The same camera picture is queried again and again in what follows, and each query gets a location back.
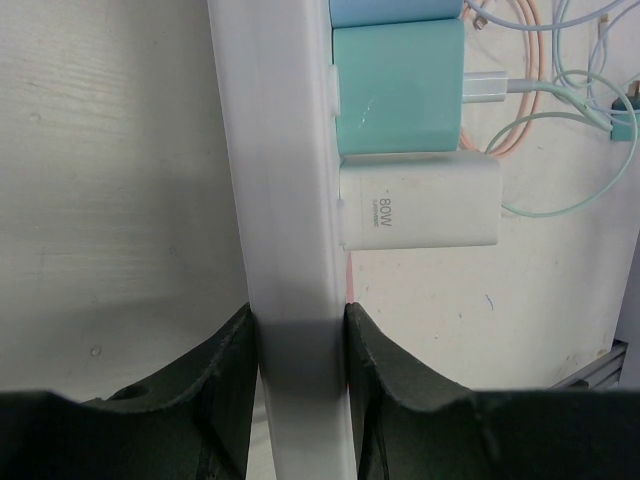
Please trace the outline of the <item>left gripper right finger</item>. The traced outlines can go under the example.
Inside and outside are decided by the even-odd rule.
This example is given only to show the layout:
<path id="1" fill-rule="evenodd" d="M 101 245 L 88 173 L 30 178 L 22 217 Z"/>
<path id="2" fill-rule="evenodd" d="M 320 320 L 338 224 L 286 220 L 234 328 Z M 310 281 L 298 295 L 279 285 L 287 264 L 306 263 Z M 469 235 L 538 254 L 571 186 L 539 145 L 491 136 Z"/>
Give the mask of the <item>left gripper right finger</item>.
<path id="1" fill-rule="evenodd" d="M 580 388 L 475 391 L 345 308 L 360 479 L 636 479 L 639 395 Z"/>

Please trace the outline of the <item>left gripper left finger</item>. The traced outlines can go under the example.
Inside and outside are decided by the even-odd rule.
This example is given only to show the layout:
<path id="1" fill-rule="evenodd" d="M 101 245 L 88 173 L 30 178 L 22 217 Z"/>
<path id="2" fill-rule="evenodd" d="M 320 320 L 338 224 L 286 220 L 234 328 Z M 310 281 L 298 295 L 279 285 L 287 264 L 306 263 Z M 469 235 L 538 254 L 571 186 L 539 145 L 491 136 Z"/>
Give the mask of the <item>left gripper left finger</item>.
<path id="1" fill-rule="evenodd" d="M 243 479 L 258 359 L 243 306 L 212 337 L 111 397 L 1 396 L 4 479 Z"/>

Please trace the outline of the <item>white power strip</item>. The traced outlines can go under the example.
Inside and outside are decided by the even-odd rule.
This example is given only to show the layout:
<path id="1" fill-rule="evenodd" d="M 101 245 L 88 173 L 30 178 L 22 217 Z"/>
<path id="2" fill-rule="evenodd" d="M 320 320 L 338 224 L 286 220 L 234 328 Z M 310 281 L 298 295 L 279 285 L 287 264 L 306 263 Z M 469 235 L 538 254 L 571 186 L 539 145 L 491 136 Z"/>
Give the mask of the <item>white power strip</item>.
<path id="1" fill-rule="evenodd" d="M 353 479 L 329 5 L 208 8 L 275 473 Z"/>

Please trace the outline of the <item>teal charger plug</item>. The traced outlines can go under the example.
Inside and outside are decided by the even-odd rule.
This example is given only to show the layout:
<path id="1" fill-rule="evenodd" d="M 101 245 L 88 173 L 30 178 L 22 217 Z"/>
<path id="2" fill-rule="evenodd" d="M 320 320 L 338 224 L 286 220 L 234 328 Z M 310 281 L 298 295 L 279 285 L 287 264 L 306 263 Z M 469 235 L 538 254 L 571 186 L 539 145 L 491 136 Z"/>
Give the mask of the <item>teal charger plug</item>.
<path id="1" fill-rule="evenodd" d="M 636 122 L 639 122 L 639 81 L 634 80 L 628 88 L 627 99 L 635 111 Z M 610 139 L 614 142 L 630 142 L 633 135 L 631 116 L 621 99 L 615 100 L 612 105 L 612 131 Z"/>

